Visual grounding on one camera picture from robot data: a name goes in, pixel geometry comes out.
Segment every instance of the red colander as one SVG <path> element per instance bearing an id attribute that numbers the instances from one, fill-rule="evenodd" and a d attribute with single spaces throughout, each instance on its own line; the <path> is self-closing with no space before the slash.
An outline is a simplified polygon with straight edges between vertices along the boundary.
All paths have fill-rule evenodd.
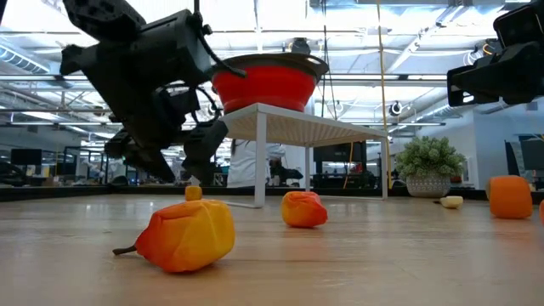
<path id="1" fill-rule="evenodd" d="M 225 114 L 255 103 L 302 112 L 315 85 L 329 71 L 322 59 L 306 54 L 250 54 L 224 62 L 247 73 L 242 78 L 215 67 L 212 84 Z"/>

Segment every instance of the white side table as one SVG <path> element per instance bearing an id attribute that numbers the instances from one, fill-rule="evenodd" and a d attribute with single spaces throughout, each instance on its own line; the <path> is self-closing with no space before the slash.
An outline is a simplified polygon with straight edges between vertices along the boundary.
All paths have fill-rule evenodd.
<path id="1" fill-rule="evenodd" d="M 304 179 L 306 190 L 309 190 L 309 148 L 379 139 L 382 143 L 382 152 L 385 152 L 386 141 L 388 141 L 384 131 L 260 103 L 234 111 L 221 117 L 220 120 L 229 128 L 228 138 L 257 141 L 255 202 L 252 206 L 254 208 L 260 208 L 264 204 L 267 143 L 306 148 Z M 388 197 L 386 173 L 387 163 L 384 156 L 382 158 L 383 199 Z"/>

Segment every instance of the black robotic arm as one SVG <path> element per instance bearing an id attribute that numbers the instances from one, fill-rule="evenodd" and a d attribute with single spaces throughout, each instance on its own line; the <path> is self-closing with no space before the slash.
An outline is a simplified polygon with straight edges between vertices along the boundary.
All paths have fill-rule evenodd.
<path id="1" fill-rule="evenodd" d="M 228 67 L 204 39 L 211 34 L 199 12 L 184 9 L 146 24 L 125 0 L 64 0 L 71 23 L 99 41 L 62 52 L 62 75 L 82 71 L 113 112 L 123 129 L 108 141 L 105 152 L 125 157 L 128 165 L 174 181 L 161 150 L 184 145 L 184 168 L 200 181 L 213 178 L 210 159 L 228 129 L 215 116 L 182 130 L 185 115 L 200 109 L 198 86 L 210 81 L 210 58 L 239 77 L 244 71 Z M 169 84 L 183 82 L 184 92 Z"/>
<path id="2" fill-rule="evenodd" d="M 544 2 L 536 0 L 497 18 L 493 27 L 500 51 L 473 65 L 448 71 L 450 106 L 510 105 L 544 95 Z"/>

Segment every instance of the white shirt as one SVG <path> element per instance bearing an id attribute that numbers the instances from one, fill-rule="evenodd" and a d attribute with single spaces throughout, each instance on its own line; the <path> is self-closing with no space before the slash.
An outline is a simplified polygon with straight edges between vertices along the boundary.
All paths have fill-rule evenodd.
<path id="1" fill-rule="evenodd" d="M 236 140 L 235 144 L 235 154 L 230 157 L 227 188 L 254 187 L 257 142 Z M 269 159 L 282 158 L 286 154 L 286 150 L 281 144 L 266 144 L 266 152 L 265 173 L 268 181 L 270 179 Z"/>

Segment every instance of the orange gourd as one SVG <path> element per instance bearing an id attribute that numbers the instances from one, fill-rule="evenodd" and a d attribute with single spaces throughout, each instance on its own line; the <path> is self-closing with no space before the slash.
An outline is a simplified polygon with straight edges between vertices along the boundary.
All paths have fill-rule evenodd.
<path id="1" fill-rule="evenodd" d="M 197 201 L 202 199 L 202 188 L 199 186 L 185 187 L 185 200 Z"/>
<path id="2" fill-rule="evenodd" d="M 283 221 L 292 227 L 312 228 L 327 220 L 326 208 L 314 192 L 287 192 L 281 201 Z"/>
<path id="3" fill-rule="evenodd" d="M 136 251 L 167 272 L 195 271 L 232 250 L 235 228 L 229 207 L 222 201 L 198 200 L 163 208 L 151 216 L 134 246 Z"/>
<path id="4" fill-rule="evenodd" d="M 519 176 L 491 178 L 488 184 L 490 211 L 497 218 L 528 218 L 533 213 L 530 187 Z"/>

